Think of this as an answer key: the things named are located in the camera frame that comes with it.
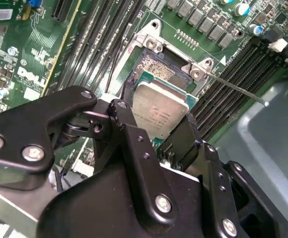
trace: black metal bracket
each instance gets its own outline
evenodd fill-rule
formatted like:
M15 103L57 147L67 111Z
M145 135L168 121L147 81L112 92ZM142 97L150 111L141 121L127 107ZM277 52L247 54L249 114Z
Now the black metal bracket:
M96 102L96 96L75 86L0 113L0 186L40 187L53 165L53 146L61 128L68 118L91 110ZM25 148L36 158L25 159Z

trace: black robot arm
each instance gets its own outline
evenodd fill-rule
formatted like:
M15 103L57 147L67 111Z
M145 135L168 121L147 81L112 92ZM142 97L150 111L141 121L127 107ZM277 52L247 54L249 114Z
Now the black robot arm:
M78 86L0 114L0 186L39 188L54 150L80 137L94 141L95 175L49 203L37 237L288 237L283 215L240 164L219 160L190 115L156 154L128 103Z

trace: wire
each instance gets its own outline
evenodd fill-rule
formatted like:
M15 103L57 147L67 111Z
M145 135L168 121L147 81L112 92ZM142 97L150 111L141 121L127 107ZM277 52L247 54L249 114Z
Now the wire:
M53 165L53 171L55 173L57 192L63 192L64 191L64 187L63 187L63 184L61 182L61 175L60 175L60 172L59 172L59 170L58 170L56 165Z
M215 76L215 75L213 75L211 73L207 73L207 74L210 77L212 77L215 80L217 80L218 82L223 83L224 85L226 85L226 86L228 86L228 87L230 87L230 88L232 88L232 89L234 89L234 90L236 90L236 91L238 91L238 92L240 92L240 93L242 93L242 94L254 99L255 101L263 104L265 107L267 107L269 105L269 102L267 102L267 101L263 100L262 98L254 95L253 93L250 93L247 90L245 90L243 88L240 88L240 87L238 87L238 86L236 86L236 85L234 85L234 84L232 84L232 83L230 83L230 82L228 82L228 81L226 81L226 80L224 80L222 78L219 78L219 77L217 77L217 76Z

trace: blue capacitor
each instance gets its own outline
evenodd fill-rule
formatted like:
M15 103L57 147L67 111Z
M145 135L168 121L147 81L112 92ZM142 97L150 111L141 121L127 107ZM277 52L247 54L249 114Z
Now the blue capacitor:
M29 0L29 5L33 7L40 7L43 0Z

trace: black ram slot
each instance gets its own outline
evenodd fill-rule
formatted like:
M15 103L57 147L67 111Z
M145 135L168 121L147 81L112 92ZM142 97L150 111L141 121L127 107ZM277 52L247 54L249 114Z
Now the black ram slot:
M64 22L68 16L73 0L57 0L52 17L59 22Z
M269 79L271 76L274 75L274 73L279 68L278 65L273 65L267 72L265 72L264 75L261 77L258 77L258 81L256 83L251 84L250 88L248 88L248 91L252 93L256 93ZM211 127L205 126L203 132L201 132L202 138L205 140L211 139L212 136L214 136L220 128L222 128L228 121L229 118L236 114L249 100L249 98L243 94L239 95L238 99L236 100L235 104L230 106L228 110L226 110L224 117L222 117L220 120L218 120L214 125Z
M241 87L248 91L251 91L251 85L255 85L256 83L258 83L257 81L261 79L262 74L267 72L269 67L271 67L271 65L272 65L271 60L264 61L262 63L263 67L257 68L257 70L255 70L252 73L254 78L247 78L246 80L244 80ZM203 121L202 128L209 130L210 129L209 127L212 124L215 124L216 120L225 117L226 112L228 112L229 108L233 107L233 105L238 101L241 95L243 94L235 90L231 90L231 93L225 100L225 103L222 104L221 102L217 104L217 107L216 109L214 109L214 113L211 115L211 118L208 118L207 121Z
M234 61L227 67L222 74L220 75L221 78L229 81L229 78L235 73L237 69L242 67L245 62L245 59L250 57L252 54L255 53L257 47L248 44L246 47L238 54L238 56L234 59ZM206 91L206 93L202 96L202 98L196 103L196 105L192 108L191 112L194 116L197 116L203 110L204 106L210 102L210 100L215 97L221 90L223 85L217 81L215 81L210 89Z
M247 80L247 75L249 73L249 69L255 69L255 67L258 66L259 62L264 58L265 55L255 55L255 57L252 57L249 61L247 61L243 67L230 79L230 82L234 85L237 85L240 87L240 83L244 80ZM202 114L199 114L197 118L199 118L198 123L201 126L202 122L205 120L205 117L208 116L208 114L212 113L219 104L223 103L224 98L231 93L233 89L230 87L227 87L226 85L222 84L222 87L220 89L220 93L213 99L211 102L208 103L207 107L203 109Z

